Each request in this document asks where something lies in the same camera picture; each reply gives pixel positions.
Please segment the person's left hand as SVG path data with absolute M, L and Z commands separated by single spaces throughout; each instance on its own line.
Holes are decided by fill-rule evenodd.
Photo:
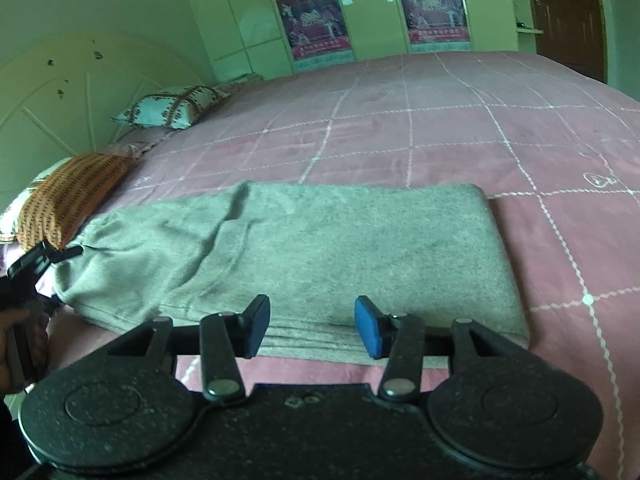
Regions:
M 8 364 L 8 333 L 14 325 L 24 323 L 30 315 L 27 309 L 9 309 L 0 313 L 0 393 L 2 396 L 13 391 L 11 372 Z

